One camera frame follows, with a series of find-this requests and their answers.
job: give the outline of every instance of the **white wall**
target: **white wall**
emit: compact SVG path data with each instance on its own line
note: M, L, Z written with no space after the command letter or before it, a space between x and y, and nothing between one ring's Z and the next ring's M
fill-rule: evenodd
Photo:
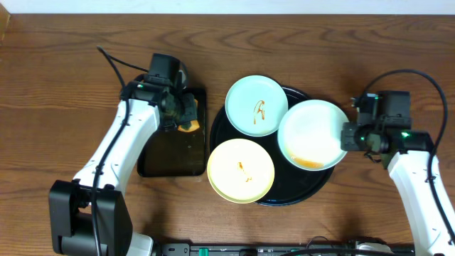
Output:
M0 0L12 14L455 14L455 0Z

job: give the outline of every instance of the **green switch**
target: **green switch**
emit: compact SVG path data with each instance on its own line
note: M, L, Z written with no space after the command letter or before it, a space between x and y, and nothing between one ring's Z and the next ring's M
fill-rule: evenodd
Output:
M298 251L299 249L291 249L291 252L296 252Z
M208 248L199 248L199 256L208 256Z

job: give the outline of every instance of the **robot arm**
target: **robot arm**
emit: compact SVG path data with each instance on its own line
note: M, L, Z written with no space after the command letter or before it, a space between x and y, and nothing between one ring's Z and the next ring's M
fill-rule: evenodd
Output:
M396 153L387 170L405 205L416 256L433 256L437 253L455 255L455 247L450 242L451 238L426 182L428 158L429 152L426 151ZM442 184L437 158L434 158L432 172L437 194L447 218L454 226L455 212Z
M153 240L133 232L124 194L134 164L150 136L158 128L188 130L197 120L194 96L183 93L186 84L183 63L168 55L154 54L149 73L122 88L114 122L95 154L71 182L56 181L50 190L50 227L56 253L96 255L92 223L95 218L79 211L96 198L97 207L92 212L96 213L101 254L150 256ZM126 114L129 118L125 125ZM100 164L97 188L93 189Z
M428 79L438 89L444 103L446 100L440 86L427 74L416 70L394 70L376 78L367 89L380 78L395 73L415 73ZM442 184L436 156L432 159L431 175L427 166L429 157L434 154L437 144L433 145L427 132L411 130L410 93L383 91L378 94L364 94L353 98L357 107L357 122L343 125L341 148L346 151L365 151L365 156L374 163L382 163L389 171L405 205L406 214L414 238L416 256L455 255L454 241L449 229L455 224L455 213ZM431 190L434 184L436 195ZM439 198L443 211L437 207ZM449 220L447 225L442 216Z
M129 99L129 106L128 125L120 134L107 157L98 183L98 188L111 185L114 186L114 190L121 191L123 195L142 148L150 136L158 129L160 122L157 106L153 107L147 101L133 99ZM98 146L97 151L74 177L74 180L78 180L80 185L92 186L93 178L95 177L95 167L99 164L107 146L122 125L125 107L125 101L121 101L114 122Z

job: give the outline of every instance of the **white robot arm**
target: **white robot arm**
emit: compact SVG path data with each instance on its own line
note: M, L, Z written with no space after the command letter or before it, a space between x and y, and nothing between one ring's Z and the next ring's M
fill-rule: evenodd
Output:
M125 107L125 101L121 101L114 122L97 151L84 168L75 175L73 180L78 180L80 185L92 186L95 167L122 125L126 113ZM150 136L158 129L160 121L158 107L152 107L147 101L130 99L129 107L128 125L111 149L98 182L98 188L111 185L114 186L114 190L121 191L123 196L139 154ZM127 256L150 256L152 247L153 240L150 237L133 232Z
M112 126L84 168L71 182L56 181L50 190L53 249L72 256L150 256L153 240L133 232L124 202L127 183L151 135L159 127L190 128L197 120L197 104L183 91L187 70L176 58L154 54L148 74L125 85L114 58L98 49L119 76L121 101ZM79 211L90 204L91 215Z
M416 256L455 255L448 230L441 219L427 181L429 152L408 151L396 153L387 170L400 192L411 226ZM432 173L434 184L444 212L455 224L455 212L439 173L439 162L434 157Z

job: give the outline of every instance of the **yellow plate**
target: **yellow plate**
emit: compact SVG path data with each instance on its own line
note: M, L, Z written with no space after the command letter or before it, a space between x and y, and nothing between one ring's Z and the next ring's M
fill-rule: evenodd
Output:
M212 152L207 175L210 185L224 199L251 203L270 190L275 171L270 155L259 144L231 139Z

